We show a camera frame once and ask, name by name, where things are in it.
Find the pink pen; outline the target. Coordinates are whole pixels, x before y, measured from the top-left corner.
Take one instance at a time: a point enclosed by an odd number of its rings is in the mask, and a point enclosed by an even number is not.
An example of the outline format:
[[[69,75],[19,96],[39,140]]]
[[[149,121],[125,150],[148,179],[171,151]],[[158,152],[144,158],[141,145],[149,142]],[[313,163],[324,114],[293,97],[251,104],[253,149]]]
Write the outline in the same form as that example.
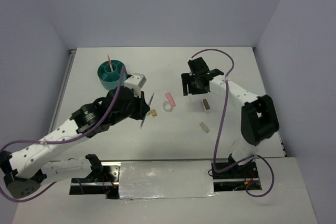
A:
[[[114,68],[113,68],[112,60],[111,60],[109,54],[107,54],[107,57],[108,57],[108,63],[109,63],[110,71],[111,71],[111,72],[114,72]]]

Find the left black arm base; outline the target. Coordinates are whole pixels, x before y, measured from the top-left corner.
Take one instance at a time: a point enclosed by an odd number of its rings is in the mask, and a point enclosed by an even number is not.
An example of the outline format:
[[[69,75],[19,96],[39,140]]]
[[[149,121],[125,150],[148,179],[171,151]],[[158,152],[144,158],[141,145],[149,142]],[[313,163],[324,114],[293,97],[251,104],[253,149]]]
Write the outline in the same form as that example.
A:
[[[69,195],[100,195],[106,199],[119,199],[120,165],[103,165],[103,174],[94,179],[72,178]]]

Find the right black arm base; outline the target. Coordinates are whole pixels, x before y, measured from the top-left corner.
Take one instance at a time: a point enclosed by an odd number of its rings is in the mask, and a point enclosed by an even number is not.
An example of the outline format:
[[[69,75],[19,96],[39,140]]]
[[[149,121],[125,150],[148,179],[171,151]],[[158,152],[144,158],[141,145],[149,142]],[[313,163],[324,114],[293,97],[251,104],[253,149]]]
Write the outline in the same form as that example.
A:
[[[253,161],[244,167],[236,166],[223,173],[215,172],[212,164],[208,175],[213,178],[215,192],[244,191],[248,185],[248,190],[261,190],[257,166]]]

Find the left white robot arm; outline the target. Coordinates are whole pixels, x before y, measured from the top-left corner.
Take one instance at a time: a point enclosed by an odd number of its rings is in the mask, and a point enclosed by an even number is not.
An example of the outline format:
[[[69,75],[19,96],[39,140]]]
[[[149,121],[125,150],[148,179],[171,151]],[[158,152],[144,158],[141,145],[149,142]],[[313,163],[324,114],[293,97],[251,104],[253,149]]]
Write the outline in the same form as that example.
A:
[[[1,170],[6,189],[1,194],[12,202],[27,202],[42,194],[41,186],[50,188],[68,178],[112,181],[109,169],[95,154],[63,161],[58,156],[124,119],[143,120],[149,110],[143,91],[136,95],[122,86],[81,106],[61,126],[41,140],[31,141],[28,147],[16,152],[3,148]]]

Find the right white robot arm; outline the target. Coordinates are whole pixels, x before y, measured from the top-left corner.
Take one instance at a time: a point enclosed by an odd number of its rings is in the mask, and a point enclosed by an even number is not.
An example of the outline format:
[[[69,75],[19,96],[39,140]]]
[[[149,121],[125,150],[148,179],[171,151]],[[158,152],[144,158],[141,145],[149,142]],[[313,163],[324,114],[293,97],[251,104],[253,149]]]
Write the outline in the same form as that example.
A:
[[[279,130],[274,102],[267,94],[256,95],[231,81],[229,74],[235,66],[233,61],[227,73],[219,69],[209,69],[202,57],[190,59],[187,64],[190,69],[189,73],[181,74],[184,96],[210,92],[224,99],[213,154],[213,169],[217,173],[228,170],[233,177],[240,177],[247,170],[246,164],[256,156],[258,145],[263,140],[271,138]],[[230,162],[228,167],[218,169],[216,167],[217,153],[229,103],[240,112],[240,139],[228,157]]]

